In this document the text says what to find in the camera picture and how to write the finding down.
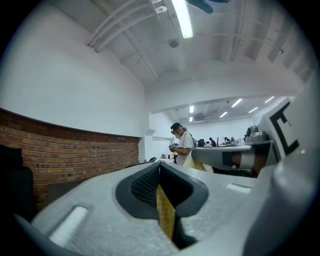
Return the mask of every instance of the white ceiling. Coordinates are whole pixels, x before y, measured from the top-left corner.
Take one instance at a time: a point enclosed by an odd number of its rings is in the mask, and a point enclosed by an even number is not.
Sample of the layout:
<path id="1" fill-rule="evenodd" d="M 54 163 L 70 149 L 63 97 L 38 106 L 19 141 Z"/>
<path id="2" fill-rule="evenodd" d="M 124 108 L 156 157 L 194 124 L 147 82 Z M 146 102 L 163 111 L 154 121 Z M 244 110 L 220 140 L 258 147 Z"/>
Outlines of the white ceiling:
<path id="1" fill-rule="evenodd" d="M 101 22 L 128 0 L 49 0 L 82 27 L 93 33 Z M 137 0 L 115 17 L 146 0 Z M 145 87 L 172 72 L 194 69 L 207 62 L 263 63 L 285 67 L 304 84 L 315 68 L 316 58 L 295 22 L 273 1 L 233 0 L 229 3 L 208 2 L 212 14 L 188 5 L 193 38 L 183 39 L 171 0 L 167 12 L 152 16 L 130 27 L 106 47 Z M 117 27 L 136 17 L 151 13 L 145 7 L 125 18 Z M 178 39 L 171 48 L 168 41 Z"/>
<path id="2" fill-rule="evenodd" d="M 262 110 L 269 104 L 277 101 L 283 97 L 274 97 L 272 100 L 267 101 L 270 97 L 257 97 L 257 98 L 245 98 L 240 101 L 235 107 L 231 107 L 238 99 L 230 100 L 229 102 L 219 101 L 208 104 L 195 105 L 193 113 L 190 113 L 190 107 L 184 107 L 179 109 L 170 110 L 167 113 L 174 122 L 184 123 L 189 122 L 189 117 L 193 117 L 192 122 L 211 122 L 216 120 L 227 120 L 240 117 L 249 117 L 254 115 L 258 110 Z M 255 111 L 249 113 L 249 111 L 258 107 Z"/>

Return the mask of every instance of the ceiling light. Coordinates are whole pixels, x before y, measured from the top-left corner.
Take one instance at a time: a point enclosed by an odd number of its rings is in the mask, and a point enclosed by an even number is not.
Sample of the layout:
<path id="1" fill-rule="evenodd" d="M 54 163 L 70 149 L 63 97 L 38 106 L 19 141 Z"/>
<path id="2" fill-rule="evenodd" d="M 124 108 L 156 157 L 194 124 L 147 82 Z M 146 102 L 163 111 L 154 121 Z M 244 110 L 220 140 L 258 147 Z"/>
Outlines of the ceiling light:
<path id="1" fill-rule="evenodd" d="M 275 96 L 272 96 L 270 99 L 268 99 L 267 101 L 265 101 L 264 103 L 267 103 L 268 101 L 271 101 Z"/>
<path id="2" fill-rule="evenodd" d="M 239 103 L 240 101 L 242 101 L 242 98 L 238 99 L 238 100 L 236 101 L 236 103 L 234 103 L 234 104 L 231 106 L 231 108 L 234 108 L 236 105 L 238 105 L 238 103 Z"/>
<path id="3" fill-rule="evenodd" d="M 250 114 L 252 111 L 255 111 L 258 107 L 255 107 L 254 109 L 250 110 L 248 113 Z"/>
<path id="4" fill-rule="evenodd" d="M 226 113 L 228 113 L 228 112 L 224 112 L 222 115 L 220 115 L 220 118 L 222 118 L 223 116 L 225 116 Z"/>
<path id="5" fill-rule="evenodd" d="M 192 38 L 194 36 L 191 27 L 188 7 L 186 0 L 171 0 L 178 17 L 183 38 Z"/>

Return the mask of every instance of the man wearing cap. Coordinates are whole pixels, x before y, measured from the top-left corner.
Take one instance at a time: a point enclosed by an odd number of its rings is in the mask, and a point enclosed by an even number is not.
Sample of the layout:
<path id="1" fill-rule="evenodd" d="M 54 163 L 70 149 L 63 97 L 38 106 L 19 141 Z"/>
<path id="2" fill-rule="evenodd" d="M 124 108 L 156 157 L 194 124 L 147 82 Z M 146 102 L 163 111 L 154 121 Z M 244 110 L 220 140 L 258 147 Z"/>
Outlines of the man wearing cap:
<path id="1" fill-rule="evenodd" d="M 177 139 L 180 139 L 179 145 L 183 147 L 182 149 L 173 148 L 171 152 L 176 152 L 178 154 L 176 162 L 178 165 L 183 166 L 189 153 L 195 147 L 195 143 L 191 134 L 180 123 L 174 123 L 171 126 L 171 129 L 171 133 L 175 135 Z"/>

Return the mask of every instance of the black cap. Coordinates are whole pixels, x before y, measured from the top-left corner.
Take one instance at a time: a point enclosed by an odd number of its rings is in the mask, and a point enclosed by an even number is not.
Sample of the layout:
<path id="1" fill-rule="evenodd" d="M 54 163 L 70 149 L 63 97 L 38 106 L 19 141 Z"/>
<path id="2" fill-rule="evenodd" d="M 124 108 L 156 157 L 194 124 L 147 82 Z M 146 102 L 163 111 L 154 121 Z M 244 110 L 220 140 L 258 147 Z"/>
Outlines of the black cap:
<path id="1" fill-rule="evenodd" d="M 180 126 L 182 126 L 180 123 L 176 122 L 173 125 L 171 125 L 171 130 L 175 130 L 177 128 L 179 128 Z"/>

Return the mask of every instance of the brick wall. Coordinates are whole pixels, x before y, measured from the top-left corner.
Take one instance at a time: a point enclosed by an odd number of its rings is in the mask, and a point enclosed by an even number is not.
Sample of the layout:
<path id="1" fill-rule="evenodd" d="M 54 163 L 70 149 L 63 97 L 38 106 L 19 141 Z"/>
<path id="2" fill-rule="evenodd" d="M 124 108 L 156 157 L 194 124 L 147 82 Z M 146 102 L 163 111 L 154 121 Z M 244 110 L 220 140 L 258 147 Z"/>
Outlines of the brick wall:
<path id="1" fill-rule="evenodd" d="M 87 179 L 138 163 L 138 138 L 81 131 L 0 109 L 0 144 L 22 149 L 33 172 L 37 209 L 48 204 L 48 184 Z"/>

